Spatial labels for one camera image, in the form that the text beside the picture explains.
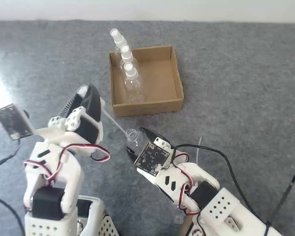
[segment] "black cable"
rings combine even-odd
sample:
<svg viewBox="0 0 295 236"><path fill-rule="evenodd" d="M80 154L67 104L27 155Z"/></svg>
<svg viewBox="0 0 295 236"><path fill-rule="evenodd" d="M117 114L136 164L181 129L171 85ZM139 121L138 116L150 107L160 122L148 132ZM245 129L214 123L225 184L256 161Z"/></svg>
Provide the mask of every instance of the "black cable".
<svg viewBox="0 0 295 236"><path fill-rule="evenodd" d="M6 157L6 158L4 158L4 159L1 159L1 160L0 160L0 165L4 164L6 161L8 161L8 160L10 160L12 157L14 157L14 156L18 153L18 151L19 151L19 149L20 149L20 146L21 146L21 140L18 139L18 145L17 145L17 147L16 147L14 153L10 154L8 157Z"/></svg>
<svg viewBox="0 0 295 236"><path fill-rule="evenodd" d="M203 227L200 225L200 223L199 223L199 216L200 216L200 214L197 216L197 223L198 223L198 225L200 226L200 228L201 228L201 230L202 230L202 234L203 234L203 236L207 236L207 234L206 234L204 228L203 228Z"/></svg>
<svg viewBox="0 0 295 236"><path fill-rule="evenodd" d="M20 227L20 230L22 232L22 235L25 236L25 230L21 221L21 218L19 217L18 213L16 213L15 209L13 209L8 203L6 203L5 201L0 199L0 203L2 205L4 205L6 208L8 208L10 210L10 212L14 215L14 217L16 218L18 225Z"/></svg>
<svg viewBox="0 0 295 236"><path fill-rule="evenodd" d="M216 152L218 154L220 154L224 160L226 161L227 163L227 166L228 166L228 169L230 170L230 173L231 173L231 176L232 176L232 179L234 181L234 184L239 192L239 194L241 195L242 199L244 200L246 206L248 207L248 209L251 211L251 213L253 213L258 219L260 219L260 217L257 215L257 213L253 210L253 208L251 207L250 203L248 202L247 198L245 197L243 191L241 190L241 187L239 186L238 182L237 182L237 179L235 177L235 174L233 172L233 169L232 169L232 166L230 164L230 161L228 160L227 156L222 153L221 151L217 150L217 149L213 149L213 148L210 148L210 147L205 147L205 146L200 146L200 145L195 145L195 144L179 144L177 146L174 147L174 152L173 152L173 155L172 155L172 159L171 159L171 163L174 161L174 158L176 156L176 150L180 147L193 147L193 148L200 148L200 149L205 149L205 150L209 150L209 151L213 151L213 152Z"/></svg>
<svg viewBox="0 0 295 236"><path fill-rule="evenodd" d="M293 178L292 178L292 181L290 182L289 186L287 187L287 189L286 189L285 192L283 193L282 198L281 198L281 200L279 201L278 205L276 205L274 211L272 212L272 214L271 214L269 220L266 222L266 229L265 229L265 234L264 234L264 236L267 236L268 231L269 231L269 228L271 227L274 218L276 217L276 215L277 215L277 213L279 212L279 210L281 209L283 203L284 203L285 200L287 199L287 196L289 195L289 193L290 193L290 191L291 191L291 189L292 189L294 183L295 183L295 174L294 174L294 176L293 176Z"/></svg>

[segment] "red wire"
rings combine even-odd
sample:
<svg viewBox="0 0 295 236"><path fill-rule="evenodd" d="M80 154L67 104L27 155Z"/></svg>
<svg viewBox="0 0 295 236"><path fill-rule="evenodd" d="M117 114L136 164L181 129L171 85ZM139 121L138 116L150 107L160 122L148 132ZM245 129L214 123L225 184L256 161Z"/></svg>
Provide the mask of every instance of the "red wire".
<svg viewBox="0 0 295 236"><path fill-rule="evenodd" d="M59 160L58 160L58 165L57 165L57 170L55 171L55 173L53 173L53 174L50 176L50 179L48 179L48 181L52 181L52 180L54 180L54 179L56 178L56 176L57 176L57 174L58 174L58 172L59 172L59 169L60 169L61 158L62 158L64 152L65 152L66 150L68 150L69 148L71 148L71 147L96 148L96 149L100 149L102 152L104 152L104 153L107 154L107 156L105 156L104 158L101 158L101 159L99 159L99 160L96 160L96 159L92 158L93 160L95 160L95 161L97 161L97 162L104 162L104 161L108 161L108 160L110 159L110 154L109 154L109 152L108 152L105 148L103 148L103 147L101 147L101 146L99 146L99 145L96 145L96 144L69 144L69 145L65 146L65 147L62 149L62 151L60 152Z"/></svg>
<svg viewBox="0 0 295 236"><path fill-rule="evenodd" d="M175 158L178 157L178 156L182 156L182 155L186 155L187 158L188 158L188 160L189 160L189 156L188 156L188 154L187 154L186 152L181 152L181 153L177 154L177 155L175 156ZM187 174L187 172L185 172L185 171L183 171L181 168L179 168L179 167L174 163L174 161L173 161L173 165L174 165L174 167L176 167L177 169L180 169L180 171L181 171L181 172L182 172L182 173L188 178L188 180L189 180L189 184L188 184L188 183L184 183L184 184L182 185L182 187L181 187L180 196L179 196L178 208L181 209L181 210L183 210L184 213L185 213L186 215L196 215L196 214L199 214L200 211L194 211L194 212L190 211L190 212L187 212L187 208L186 208L186 207L181 207L181 204L182 204L182 201L183 201L183 194L185 193L185 191L186 191L186 187L187 187L187 186L188 186L187 193L190 194L190 190L191 190L191 188L192 188L192 186L193 186L193 179L192 179L192 177L191 177L189 174Z"/></svg>
<svg viewBox="0 0 295 236"><path fill-rule="evenodd" d="M183 156L183 155L185 155L185 156L187 157L187 160L186 160L185 162L188 162L188 161L189 161L189 155L188 155L187 152L181 152L181 153L178 153L178 154L175 156L175 158L176 158L176 157L179 157L179 156Z"/></svg>
<svg viewBox="0 0 295 236"><path fill-rule="evenodd" d="M47 173L49 174L49 176L52 175L52 172L44 165L44 164L41 164L39 162L36 162L36 161L31 161L31 160L27 160L24 162L24 164L33 164L33 165L37 165L43 169L45 169L47 171Z"/></svg>
<svg viewBox="0 0 295 236"><path fill-rule="evenodd" d="M193 179L192 179L192 177L189 175L189 174L187 174L187 172L185 172L185 171L183 171L181 168L179 168L176 164L175 164L175 158L174 158L174 160L173 160L173 165L174 165L174 167L175 168L177 168L177 169L180 169L180 171L189 179L189 184L190 184L190 187L189 187L189 189L188 189L188 192L190 193L190 190L191 190L191 188L192 188L192 186L193 186Z"/></svg>

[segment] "gray carpet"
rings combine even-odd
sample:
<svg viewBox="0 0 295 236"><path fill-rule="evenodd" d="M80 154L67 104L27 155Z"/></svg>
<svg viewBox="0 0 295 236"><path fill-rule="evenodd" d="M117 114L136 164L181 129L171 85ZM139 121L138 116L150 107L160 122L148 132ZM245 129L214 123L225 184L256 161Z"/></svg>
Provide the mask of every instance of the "gray carpet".
<svg viewBox="0 0 295 236"><path fill-rule="evenodd" d="M175 22L0 22L0 77L15 103L45 127L81 84L94 83L110 101L109 36L117 27L132 47L173 45L184 86L182 111L118 118L146 126L173 144L197 143L225 152L247 198L266 219L295 171L295 25ZM131 165L125 139L103 117L110 162L79 158L81 193L100 197L123 236L176 235L177 210ZM0 198L23 217L22 162L37 137L0 167ZM15 147L0 125L0 159ZM186 148L195 158L196 150ZM199 164L239 198L224 160L200 151ZM295 186L274 226L295 236ZM19 235L0 206L0 235Z"/></svg>

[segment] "white wall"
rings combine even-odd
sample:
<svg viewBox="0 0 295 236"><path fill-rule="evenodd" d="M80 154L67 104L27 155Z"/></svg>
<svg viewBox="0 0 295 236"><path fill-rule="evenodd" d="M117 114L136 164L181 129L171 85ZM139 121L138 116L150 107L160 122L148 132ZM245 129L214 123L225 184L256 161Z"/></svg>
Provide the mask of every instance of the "white wall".
<svg viewBox="0 0 295 236"><path fill-rule="evenodd" d="M0 20L295 23L295 0L0 0Z"/></svg>

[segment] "robotic arm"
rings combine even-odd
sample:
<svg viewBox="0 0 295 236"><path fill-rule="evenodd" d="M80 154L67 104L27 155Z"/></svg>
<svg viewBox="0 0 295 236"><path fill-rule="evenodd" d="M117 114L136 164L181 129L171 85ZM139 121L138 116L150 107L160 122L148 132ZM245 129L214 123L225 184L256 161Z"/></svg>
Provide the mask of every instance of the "robotic arm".
<svg viewBox="0 0 295 236"><path fill-rule="evenodd" d="M137 171L176 204L186 215L193 215L188 236L263 236L266 225L244 207L226 188L195 163L187 161L187 153L177 151L171 164L173 147L162 136L140 128L149 136L149 144L139 156L128 154ZM160 152L166 155L162 159ZM268 236L281 236L269 228Z"/></svg>
<svg viewBox="0 0 295 236"><path fill-rule="evenodd" d="M97 156L105 157L95 161L110 158L109 152L98 145L103 140L100 117L104 105L93 85L82 86L60 115L51 118L48 127L42 129L35 129L14 104L0 109L0 122L12 139L32 134L44 138L25 161L26 235L89 236L109 230L112 236L118 236L103 202L79 196L84 173L75 155L91 155L97 150ZM56 182L65 187L56 187Z"/></svg>

